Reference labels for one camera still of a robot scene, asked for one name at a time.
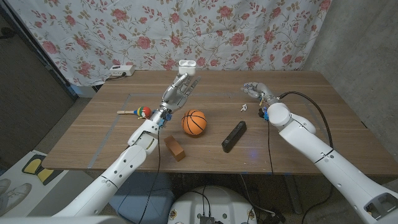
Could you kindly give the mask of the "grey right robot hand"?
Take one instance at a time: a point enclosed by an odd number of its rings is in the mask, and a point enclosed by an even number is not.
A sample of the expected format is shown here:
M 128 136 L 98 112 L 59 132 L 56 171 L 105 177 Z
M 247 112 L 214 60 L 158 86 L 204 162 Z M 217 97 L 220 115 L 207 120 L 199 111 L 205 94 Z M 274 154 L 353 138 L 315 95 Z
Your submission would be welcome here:
M 250 97 L 260 100 L 262 103 L 272 105 L 278 103 L 279 99 L 274 96 L 270 89 L 263 83 L 248 82 L 241 87 L 241 91 Z

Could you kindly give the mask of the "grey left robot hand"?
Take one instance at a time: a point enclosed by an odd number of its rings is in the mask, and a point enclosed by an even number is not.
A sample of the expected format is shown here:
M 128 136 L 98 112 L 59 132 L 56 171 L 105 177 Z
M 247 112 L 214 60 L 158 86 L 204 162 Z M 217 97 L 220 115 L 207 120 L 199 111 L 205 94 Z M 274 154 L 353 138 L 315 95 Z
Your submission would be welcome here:
M 188 97 L 201 80 L 198 76 L 192 81 L 193 75 L 187 73 L 178 74 L 173 83 L 165 90 L 159 108 L 156 109 L 150 120 L 158 125 L 165 124 L 169 121 L 172 115 L 180 110 L 187 102 Z

